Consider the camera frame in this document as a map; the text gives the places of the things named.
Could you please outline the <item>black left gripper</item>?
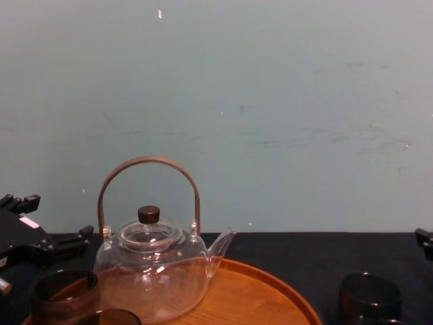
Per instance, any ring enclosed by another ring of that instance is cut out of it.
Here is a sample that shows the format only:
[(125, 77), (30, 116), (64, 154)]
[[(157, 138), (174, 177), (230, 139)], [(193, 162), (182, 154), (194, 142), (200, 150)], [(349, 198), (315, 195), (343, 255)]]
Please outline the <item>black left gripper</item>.
[(22, 264), (50, 267), (86, 253), (94, 227), (88, 225), (76, 233), (49, 235), (26, 216), (38, 209), (40, 201), (36, 194), (23, 199), (11, 194), (1, 198), (1, 271)]

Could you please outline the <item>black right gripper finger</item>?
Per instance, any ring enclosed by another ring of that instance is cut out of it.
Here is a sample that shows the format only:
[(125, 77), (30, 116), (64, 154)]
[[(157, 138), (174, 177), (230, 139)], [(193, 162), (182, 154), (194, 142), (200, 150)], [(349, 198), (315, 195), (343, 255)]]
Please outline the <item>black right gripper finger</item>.
[(424, 250), (425, 258), (428, 261), (432, 261), (433, 260), (432, 232), (429, 232), (421, 228), (417, 228), (415, 230), (415, 238), (417, 241), (417, 245)]

